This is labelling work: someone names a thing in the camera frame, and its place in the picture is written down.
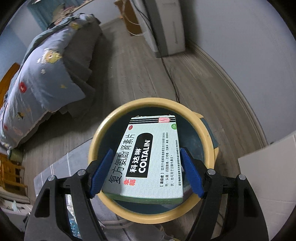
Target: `black cable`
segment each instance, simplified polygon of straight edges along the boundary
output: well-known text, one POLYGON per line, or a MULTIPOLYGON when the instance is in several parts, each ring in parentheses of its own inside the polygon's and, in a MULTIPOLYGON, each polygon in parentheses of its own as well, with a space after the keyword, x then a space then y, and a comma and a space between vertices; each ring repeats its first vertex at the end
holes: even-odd
MULTIPOLYGON (((154 32, 152 31, 152 29, 149 27, 149 25, 151 25, 150 19, 149 19, 145 14, 143 14, 142 11, 140 11, 140 9, 138 9, 138 7, 137 7, 137 5, 135 4, 134 0, 131 0, 131 2, 132 2, 132 4, 134 5, 134 7, 136 8, 136 10, 139 12, 140 16, 143 18, 143 20, 144 20, 144 22, 146 23, 147 27, 149 28, 149 30, 150 30, 152 36, 153 36, 154 39, 155 39, 157 50, 158 50, 158 52, 160 53, 160 51, 159 51, 159 44, 158 44, 157 38, 156 38, 154 32)), ((164 67, 164 69, 165 69, 165 72, 166 72, 166 74, 168 75, 168 78, 170 79, 170 81, 171 81, 171 83, 172 83, 172 85, 173 85, 173 87, 174 87, 174 91, 175 91, 175 94, 176 94, 176 101, 177 101, 178 103, 180 103, 180 97, 179 97, 179 94, 178 94, 178 90, 177 90, 176 84, 175 84, 175 82, 174 82, 172 76, 170 75, 167 66, 165 65, 165 62, 164 62, 164 60, 163 60, 163 57, 160 57, 160 58, 161 58, 161 62, 162 62, 162 64, 163 64, 163 67, 164 67)))
POLYGON ((177 100, 177 102, 180 104, 180 97, 179 97, 179 95, 178 95, 178 91, 177 91, 177 88, 176 88, 176 86, 175 86, 175 82, 173 81, 173 78, 171 77, 170 73, 168 72, 168 69, 167 69, 167 67, 166 67, 166 65, 165 65, 165 62, 164 62, 164 60, 163 60, 163 57, 161 57, 161 62, 163 63, 163 67, 164 67, 164 69, 165 69, 165 71, 166 71, 166 73, 167 73, 167 75, 168 75, 168 78, 170 79, 170 81, 171 81, 171 83, 172 83, 172 85, 173 85, 173 87, 174 87, 174 91, 175 91, 175 94, 176 94, 176 100, 177 100))

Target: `blue bedsheet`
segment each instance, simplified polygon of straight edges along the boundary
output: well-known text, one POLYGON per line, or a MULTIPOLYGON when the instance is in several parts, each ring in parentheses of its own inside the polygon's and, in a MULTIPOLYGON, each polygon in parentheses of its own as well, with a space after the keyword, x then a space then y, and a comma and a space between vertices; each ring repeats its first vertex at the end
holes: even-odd
POLYGON ((65 47, 93 15, 80 14, 38 35, 30 44, 16 81, 0 109, 0 142, 15 148, 47 112, 85 98, 62 60, 65 47))

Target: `curtain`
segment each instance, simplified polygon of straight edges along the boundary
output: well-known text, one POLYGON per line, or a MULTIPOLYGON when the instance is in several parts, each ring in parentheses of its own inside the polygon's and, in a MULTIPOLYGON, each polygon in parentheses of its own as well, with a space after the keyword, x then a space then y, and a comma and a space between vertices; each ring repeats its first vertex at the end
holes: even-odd
POLYGON ((52 23, 53 11, 59 5, 65 4, 66 8, 71 6, 79 6, 84 0, 41 0, 34 3, 35 1, 36 0, 32 0, 27 7, 38 25, 43 31, 45 31, 52 23))

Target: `white box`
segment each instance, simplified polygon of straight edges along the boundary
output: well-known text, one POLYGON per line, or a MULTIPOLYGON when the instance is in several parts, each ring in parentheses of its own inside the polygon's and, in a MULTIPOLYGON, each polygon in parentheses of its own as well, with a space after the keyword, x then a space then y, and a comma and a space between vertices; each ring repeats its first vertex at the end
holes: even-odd
POLYGON ((145 116, 130 120, 102 191, 112 199, 127 202, 182 202, 175 116, 145 116))

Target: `white appliance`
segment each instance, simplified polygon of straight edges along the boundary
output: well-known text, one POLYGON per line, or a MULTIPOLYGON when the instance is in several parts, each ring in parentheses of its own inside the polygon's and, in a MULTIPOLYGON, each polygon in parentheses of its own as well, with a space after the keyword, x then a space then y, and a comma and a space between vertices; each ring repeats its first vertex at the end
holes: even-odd
POLYGON ((156 57, 185 51, 179 0, 130 0, 130 2, 143 35, 156 57))

